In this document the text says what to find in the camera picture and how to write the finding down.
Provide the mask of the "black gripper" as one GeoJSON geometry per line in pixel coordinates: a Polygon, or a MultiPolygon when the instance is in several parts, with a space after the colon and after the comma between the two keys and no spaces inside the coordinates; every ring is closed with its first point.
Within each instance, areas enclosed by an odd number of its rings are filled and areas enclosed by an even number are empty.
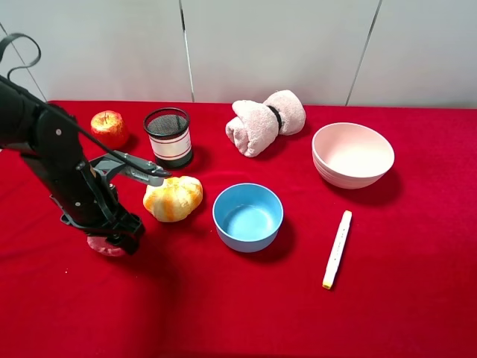
{"type": "MultiPolygon", "coordinates": [[[[87,233],[108,233],[107,243],[126,254],[135,254],[145,226],[136,214],[125,208],[119,210],[118,197],[105,176],[86,159],[75,125],[34,106],[23,110],[20,128],[30,147],[21,158],[62,210],[61,222],[87,233]]],[[[171,177],[155,162],[114,153],[121,166],[119,174],[127,178],[158,187],[171,177]]]]}

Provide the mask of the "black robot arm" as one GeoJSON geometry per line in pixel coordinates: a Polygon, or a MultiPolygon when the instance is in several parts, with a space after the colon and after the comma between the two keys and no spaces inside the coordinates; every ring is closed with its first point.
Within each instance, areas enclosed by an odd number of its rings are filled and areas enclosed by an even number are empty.
{"type": "Polygon", "coordinates": [[[145,232],[119,202],[117,174],[150,186],[170,177],[157,164],[114,151],[88,134],[64,109],[1,79],[1,148],[17,151],[62,210],[62,223],[134,254],[145,232]]]}

